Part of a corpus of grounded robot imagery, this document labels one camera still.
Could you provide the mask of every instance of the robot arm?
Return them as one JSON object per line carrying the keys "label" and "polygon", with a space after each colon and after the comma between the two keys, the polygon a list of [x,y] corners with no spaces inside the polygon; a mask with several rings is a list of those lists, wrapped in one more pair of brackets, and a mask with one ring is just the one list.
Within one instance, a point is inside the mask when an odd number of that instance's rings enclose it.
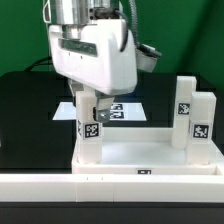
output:
{"label": "robot arm", "polygon": [[134,91],[137,65],[152,71],[157,61],[154,49],[136,46],[119,8],[118,0],[48,0],[43,9],[56,71],[98,92],[97,114],[106,98]]}

